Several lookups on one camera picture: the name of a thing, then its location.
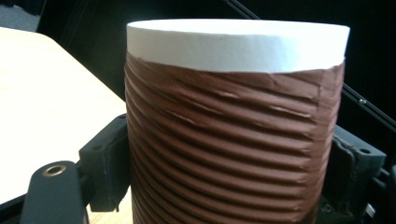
paper cup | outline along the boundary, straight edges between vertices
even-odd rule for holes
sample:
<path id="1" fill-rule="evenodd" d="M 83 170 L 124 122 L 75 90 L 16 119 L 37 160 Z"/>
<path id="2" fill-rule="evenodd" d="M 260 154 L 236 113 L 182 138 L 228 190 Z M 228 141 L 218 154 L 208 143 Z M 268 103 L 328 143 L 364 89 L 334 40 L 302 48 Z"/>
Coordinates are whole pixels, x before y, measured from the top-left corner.
<path id="1" fill-rule="evenodd" d="M 345 26 L 127 26 L 134 223 L 315 223 Z"/>

wooden floor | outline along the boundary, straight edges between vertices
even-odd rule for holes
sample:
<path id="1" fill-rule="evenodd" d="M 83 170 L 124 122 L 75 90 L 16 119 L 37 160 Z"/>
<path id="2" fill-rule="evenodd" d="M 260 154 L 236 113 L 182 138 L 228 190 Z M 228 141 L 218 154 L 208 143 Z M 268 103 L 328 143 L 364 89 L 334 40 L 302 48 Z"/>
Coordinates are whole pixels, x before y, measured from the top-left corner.
<path id="1" fill-rule="evenodd" d="M 93 213 L 87 207 L 88 216 L 91 224 L 131 224 L 132 220 L 132 199 L 131 188 L 120 203 L 120 211 L 112 213 Z"/>

white surface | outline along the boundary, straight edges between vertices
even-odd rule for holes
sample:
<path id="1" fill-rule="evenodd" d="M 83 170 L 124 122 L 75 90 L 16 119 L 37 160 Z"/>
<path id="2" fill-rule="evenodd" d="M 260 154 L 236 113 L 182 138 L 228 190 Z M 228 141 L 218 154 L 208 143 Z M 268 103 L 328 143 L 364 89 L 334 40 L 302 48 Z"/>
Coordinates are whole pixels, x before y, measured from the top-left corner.
<path id="1" fill-rule="evenodd" d="M 291 72 L 344 60 L 349 28 L 291 21 L 163 20 L 127 25 L 128 52 L 205 71 Z"/>
<path id="2" fill-rule="evenodd" d="M 27 192 L 30 177 L 78 151 L 124 102 L 53 40 L 0 28 L 0 203 Z"/>

gray floor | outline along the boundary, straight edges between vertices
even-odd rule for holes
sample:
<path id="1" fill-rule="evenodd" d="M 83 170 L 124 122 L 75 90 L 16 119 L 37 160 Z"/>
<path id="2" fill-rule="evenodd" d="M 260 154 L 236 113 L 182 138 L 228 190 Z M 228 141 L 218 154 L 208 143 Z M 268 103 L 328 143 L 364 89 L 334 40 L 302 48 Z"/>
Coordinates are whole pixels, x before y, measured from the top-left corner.
<path id="1" fill-rule="evenodd" d="M 21 7 L 5 7 L 0 5 L 0 26 L 23 31 L 35 32 L 39 16 L 25 12 Z"/>

white table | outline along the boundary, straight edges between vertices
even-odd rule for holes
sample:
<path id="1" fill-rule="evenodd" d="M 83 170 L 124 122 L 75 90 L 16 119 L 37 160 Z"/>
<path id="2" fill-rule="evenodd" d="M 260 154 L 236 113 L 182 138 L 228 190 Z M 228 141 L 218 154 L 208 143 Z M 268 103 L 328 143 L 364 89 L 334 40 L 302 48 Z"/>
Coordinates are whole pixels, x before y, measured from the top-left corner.
<path id="1" fill-rule="evenodd" d="M 0 204 L 78 151 L 125 103 L 50 38 L 0 28 Z"/>

